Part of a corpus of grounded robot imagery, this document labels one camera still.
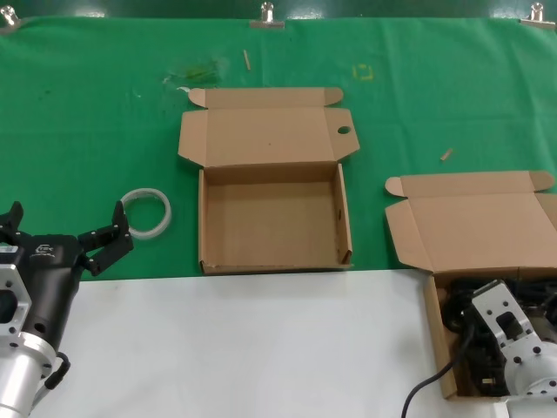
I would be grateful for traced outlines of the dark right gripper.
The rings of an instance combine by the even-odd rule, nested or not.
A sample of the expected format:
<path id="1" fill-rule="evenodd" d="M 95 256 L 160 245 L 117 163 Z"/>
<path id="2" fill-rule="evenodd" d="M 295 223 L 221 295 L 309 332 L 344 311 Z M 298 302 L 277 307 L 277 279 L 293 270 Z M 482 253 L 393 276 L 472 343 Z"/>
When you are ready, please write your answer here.
<path id="1" fill-rule="evenodd" d="M 471 381 L 480 394 L 507 394 L 504 377 L 506 361 L 485 321 L 472 308 L 463 311 L 463 341 L 468 341 L 464 358 Z"/>

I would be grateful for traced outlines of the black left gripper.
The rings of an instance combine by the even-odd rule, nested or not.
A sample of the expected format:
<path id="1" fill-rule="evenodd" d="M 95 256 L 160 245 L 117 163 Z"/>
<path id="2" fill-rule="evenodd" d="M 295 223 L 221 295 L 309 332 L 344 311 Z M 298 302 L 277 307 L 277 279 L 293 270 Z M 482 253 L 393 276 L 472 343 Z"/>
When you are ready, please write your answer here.
<path id="1" fill-rule="evenodd" d="M 1 244 L 16 248 L 14 253 L 1 252 L 1 262 L 16 266 L 30 296 L 22 331 L 58 348 L 84 269 L 98 276 L 131 252 L 130 225 L 120 200 L 108 226 L 77 238 L 62 234 L 31 236 L 19 230 L 22 219 L 19 201 L 1 215 Z"/>

